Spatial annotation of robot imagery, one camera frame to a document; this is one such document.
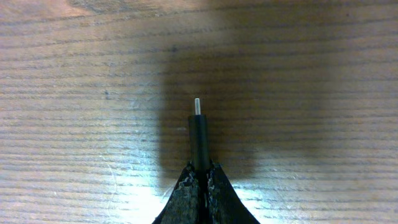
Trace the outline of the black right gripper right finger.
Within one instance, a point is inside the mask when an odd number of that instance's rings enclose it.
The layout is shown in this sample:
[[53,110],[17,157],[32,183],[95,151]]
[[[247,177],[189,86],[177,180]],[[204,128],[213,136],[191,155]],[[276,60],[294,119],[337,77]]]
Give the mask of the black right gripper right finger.
[[243,205],[231,182],[218,163],[212,163],[208,173],[208,223],[260,224]]

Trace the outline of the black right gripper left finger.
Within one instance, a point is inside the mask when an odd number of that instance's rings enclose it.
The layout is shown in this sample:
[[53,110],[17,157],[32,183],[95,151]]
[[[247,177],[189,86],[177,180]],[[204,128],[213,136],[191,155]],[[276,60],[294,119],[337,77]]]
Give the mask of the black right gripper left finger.
[[165,207],[152,224],[196,224],[199,209],[200,186],[195,169],[189,162],[183,168]]

